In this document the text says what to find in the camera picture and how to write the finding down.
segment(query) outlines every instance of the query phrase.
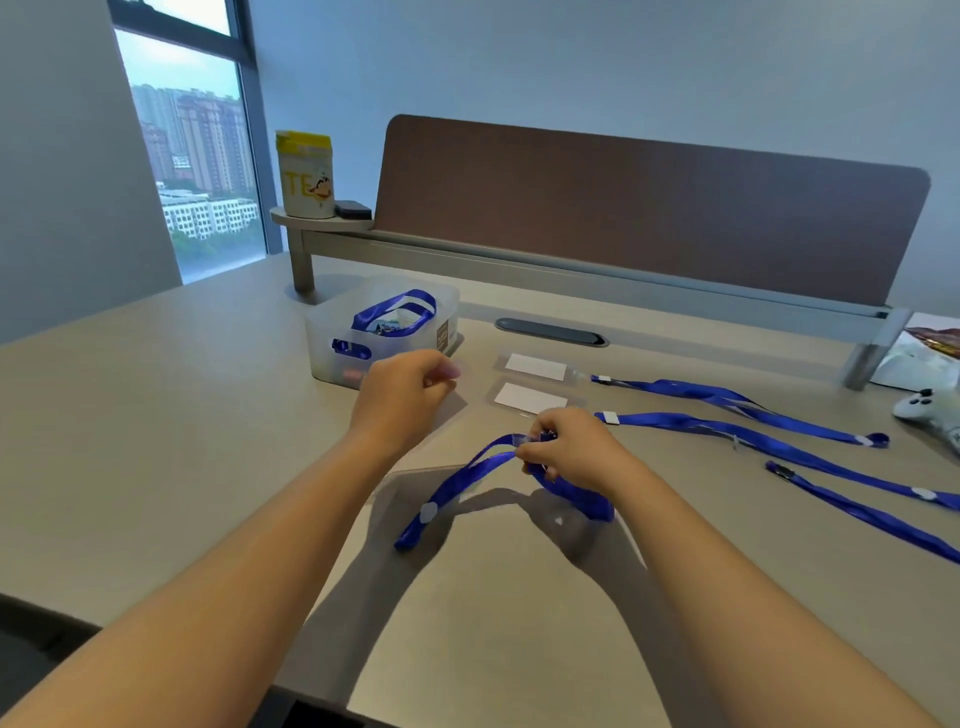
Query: lanyard strap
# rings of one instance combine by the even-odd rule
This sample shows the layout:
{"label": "lanyard strap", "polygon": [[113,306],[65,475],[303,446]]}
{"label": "lanyard strap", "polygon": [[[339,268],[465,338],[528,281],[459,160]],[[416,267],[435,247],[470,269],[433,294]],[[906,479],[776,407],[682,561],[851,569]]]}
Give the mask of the lanyard strap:
{"label": "lanyard strap", "polygon": [[[556,434],[552,432],[544,432],[540,437],[541,440],[552,440],[554,438],[556,438]],[[473,483],[483,479],[515,457],[514,452],[511,450],[509,452],[499,452],[485,460],[481,460],[480,458],[487,453],[487,450],[502,445],[518,448],[525,442],[527,442],[526,435],[503,435],[480,450],[463,468],[440,484],[436,492],[421,507],[420,513],[410,521],[403,530],[403,533],[400,534],[400,537],[396,539],[394,548],[398,551],[407,551],[416,546],[420,541],[420,535],[423,533],[423,529],[426,528],[428,523],[433,521],[441,508],[463,493],[473,485]],[[557,478],[555,481],[548,480],[546,477],[546,468],[543,465],[528,463],[527,470],[543,488],[555,496],[569,500],[570,504],[587,518],[594,521],[606,522],[613,520],[613,505],[599,493],[578,488],[573,485],[573,483],[567,482],[562,478]]]}
{"label": "lanyard strap", "polygon": [[706,384],[692,384],[688,381],[679,381],[677,379],[658,379],[657,381],[627,381],[625,379],[612,379],[609,376],[593,375],[592,381],[600,384],[615,387],[628,387],[638,389],[641,392],[651,392],[655,395],[666,395],[667,397],[680,397],[685,400],[700,400],[714,407],[720,407],[738,415],[749,417],[759,423],[787,429],[792,432],[800,432],[803,435],[812,435],[813,437],[822,437],[826,440],[836,440],[841,443],[850,443],[851,445],[863,445],[868,448],[886,448],[890,444],[890,438],[882,432],[874,432],[870,435],[851,435],[848,432],[841,432],[829,427],[806,423],[803,420],[795,420],[792,417],[773,412],[762,404],[758,404],[749,397],[734,392],[732,389],[723,387],[711,387]]}
{"label": "lanyard strap", "polygon": [[925,551],[942,556],[954,564],[960,564],[960,551],[943,539],[934,536],[932,533],[922,531],[920,528],[912,526],[906,521],[901,521],[896,516],[891,516],[885,511],[857,503],[855,500],[850,500],[848,497],[841,496],[839,493],[834,493],[829,488],[814,485],[809,480],[797,475],[786,466],[775,463],[773,460],[767,461],[766,469],[774,475],[779,475],[787,482],[803,488],[824,503],[829,503],[834,508],[839,508],[841,511],[868,523],[874,528],[879,528],[881,531],[886,531],[892,536],[896,536],[901,541],[906,541],[908,544],[919,546]]}
{"label": "lanyard strap", "polygon": [[[417,303],[416,301],[407,301],[401,303],[404,299],[418,299],[423,301],[431,308]],[[372,305],[370,308],[365,308],[360,311],[356,316],[353,317],[353,326],[352,328],[355,331],[366,331],[370,328],[370,324],[376,321],[381,316],[385,316],[391,311],[396,311],[398,308],[404,308],[412,313],[418,314],[420,317],[408,327],[405,328],[396,328],[396,329],[387,329],[379,332],[380,336],[409,336],[410,334],[417,331],[421,326],[426,324],[430,319],[437,315],[437,299],[431,296],[426,291],[422,291],[419,288],[411,288],[406,293],[401,293],[398,296],[394,296],[391,299],[386,301],[381,301]]]}
{"label": "lanyard strap", "polygon": [[955,493],[931,491],[926,488],[910,488],[890,480],[883,480],[882,478],[873,477],[872,475],[858,473],[857,471],[852,471],[849,468],[844,468],[841,465],[835,465],[828,460],[824,460],[812,452],[795,448],[788,443],[770,437],[770,435],[756,432],[741,425],[731,425],[730,423],[717,422],[714,420],[701,420],[678,412],[647,412],[639,415],[617,415],[614,412],[597,412],[596,416],[608,425],[636,425],[638,427],[655,427],[657,429],[670,429],[677,432],[690,432],[697,435],[722,435],[731,438],[734,444],[742,443],[771,457],[786,460],[794,465],[803,465],[806,468],[812,468],[821,473],[836,475],[837,477],[844,477],[848,480],[862,483],[863,485],[869,485],[872,488],[879,488],[900,496],[928,500],[931,503],[936,503],[951,511],[960,511],[960,495]]}

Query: forearm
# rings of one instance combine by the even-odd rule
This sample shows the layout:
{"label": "forearm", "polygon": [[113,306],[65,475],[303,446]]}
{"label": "forearm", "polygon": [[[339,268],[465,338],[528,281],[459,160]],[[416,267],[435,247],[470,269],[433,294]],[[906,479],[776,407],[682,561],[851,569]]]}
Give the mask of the forearm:
{"label": "forearm", "polygon": [[639,461],[616,507],[738,727],[937,726]]}
{"label": "forearm", "polygon": [[246,725],[393,462],[347,437],[58,667],[2,728]]}

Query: plastic storage box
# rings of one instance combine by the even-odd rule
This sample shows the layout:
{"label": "plastic storage box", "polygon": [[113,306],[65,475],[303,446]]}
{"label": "plastic storage box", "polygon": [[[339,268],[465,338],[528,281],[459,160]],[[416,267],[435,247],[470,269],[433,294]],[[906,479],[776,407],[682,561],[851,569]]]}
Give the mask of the plastic storage box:
{"label": "plastic storage box", "polygon": [[375,276],[306,314],[310,371],[357,389],[374,361],[414,349],[448,351],[460,290],[405,276]]}

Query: wall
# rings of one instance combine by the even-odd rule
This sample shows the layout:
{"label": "wall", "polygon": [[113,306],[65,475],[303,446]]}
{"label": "wall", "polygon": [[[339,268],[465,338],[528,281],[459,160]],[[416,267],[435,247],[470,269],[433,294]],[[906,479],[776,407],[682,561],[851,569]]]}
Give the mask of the wall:
{"label": "wall", "polygon": [[891,303],[960,315],[955,0],[252,0],[271,133],[371,205],[397,113],[919,166]]}
{"label": "wall", "polygon": [[0,3],[0,343],[180,284],[106,3]]}

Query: paper card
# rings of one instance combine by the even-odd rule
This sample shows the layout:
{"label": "paper card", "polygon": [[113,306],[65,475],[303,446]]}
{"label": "paper card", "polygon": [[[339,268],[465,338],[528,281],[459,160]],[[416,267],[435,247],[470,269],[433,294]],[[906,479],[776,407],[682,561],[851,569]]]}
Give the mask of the paper card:
{"label": "paper card", "polygon": [[532,415],[539,415],[545,409],[566,407],[566,397],[548,395],[546,392],[521,387],[509,381],[503,385],[503,389],[500,390],[493,401],[514,409],[522,409]]}
{"label": "paper card", "polygon": [[547,379],[563,381],[566,376],[566,365],[559,361],[537,359],[535,356],[525,356],[521,353],[512,353],[506,363],[507,369],[523,372],[527,375],[544,376]]}

